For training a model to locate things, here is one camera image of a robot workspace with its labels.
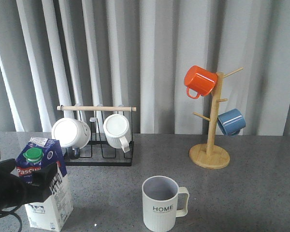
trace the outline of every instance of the round wooden base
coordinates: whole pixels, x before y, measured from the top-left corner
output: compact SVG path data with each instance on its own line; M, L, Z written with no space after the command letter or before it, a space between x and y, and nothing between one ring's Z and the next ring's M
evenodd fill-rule
M230 162L229 153L220 146L214 145L210 156L206 155L207 144L197 144L189 151L190 159L197 165L207 169L227 167Z

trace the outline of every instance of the milk carton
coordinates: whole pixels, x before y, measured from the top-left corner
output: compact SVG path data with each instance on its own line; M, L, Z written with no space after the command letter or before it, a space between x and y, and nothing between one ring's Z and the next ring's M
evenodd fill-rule
M31 138L16 159L19 177L26 183L32 183L32 172L57 163L57 173L51 181L50 196L43 202L25 205L31 227L61 231L73 210L72 195L67 170L58 140Z

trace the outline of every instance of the curtain fold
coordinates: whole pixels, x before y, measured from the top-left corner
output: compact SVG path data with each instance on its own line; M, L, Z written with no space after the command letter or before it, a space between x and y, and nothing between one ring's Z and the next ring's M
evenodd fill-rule
M192 65L244 67L219 113L239 109L241 134L290 135L290 0L1 0L0 131L89 123L56 106L101 104L136 106L134 133L206 134L192 113L209 117L211 96L186 95Z

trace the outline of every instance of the granite countertop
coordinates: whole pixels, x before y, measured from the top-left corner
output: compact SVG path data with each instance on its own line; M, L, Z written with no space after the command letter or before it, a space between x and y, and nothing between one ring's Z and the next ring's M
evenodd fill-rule
M2 159L16 158L30 137L42 132L0 132ZM290 137L216 136L230 164L209 170L195 165L189 149L202 135L135 134L131 167L68 166L74 210L63 232L149 232L143 223L144 180L166 175L190 192L188 214L173 232L290 232ZM30 228L17 210L23 232ZM15 232L13 216L0 219L0 232Z

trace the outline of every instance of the white mug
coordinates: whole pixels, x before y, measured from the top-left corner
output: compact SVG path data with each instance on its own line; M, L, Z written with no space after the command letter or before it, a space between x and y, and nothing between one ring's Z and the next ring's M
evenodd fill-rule
M130 151L131 131L125 116L119 114L108 116L103 123L103 130L110 146L121 148L125 153Z
M175 219L187 215L189 192L169 177L157 175L142 185L143 220L154 232L166 232L173 228ZM178 195L185 194L185 206L177 210Z
M61 147L83 148L90 140L90 128L85 122L65 117L53 125L52 138L59 140Z

